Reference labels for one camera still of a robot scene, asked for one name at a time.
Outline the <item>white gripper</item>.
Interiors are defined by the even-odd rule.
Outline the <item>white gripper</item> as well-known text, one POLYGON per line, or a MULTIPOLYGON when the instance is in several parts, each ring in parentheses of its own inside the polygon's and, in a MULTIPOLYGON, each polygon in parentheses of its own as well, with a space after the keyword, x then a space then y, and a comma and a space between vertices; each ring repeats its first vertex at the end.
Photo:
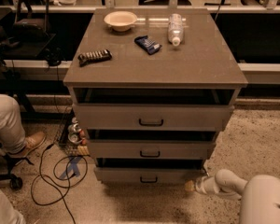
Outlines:
POLYGON ((222 199, 228 200, 240 200, 241 195, 234 189, 228 188, 223 184, 216 181, 213 176, 199 177, 195 183, 190 180, 185 183, 185 191, 193 192, 197 191, 203 195, 215 195, 222 199))

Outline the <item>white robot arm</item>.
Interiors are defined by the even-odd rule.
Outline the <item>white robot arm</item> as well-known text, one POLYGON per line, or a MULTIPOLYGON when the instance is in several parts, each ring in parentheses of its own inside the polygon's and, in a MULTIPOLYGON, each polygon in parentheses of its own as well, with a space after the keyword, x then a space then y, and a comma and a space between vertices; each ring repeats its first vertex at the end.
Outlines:
POLYGON ((240 200, 239 224, 280 224, 280 179, 255 175, 244 180, 228 169, 185 184, 186 191, 240 200))

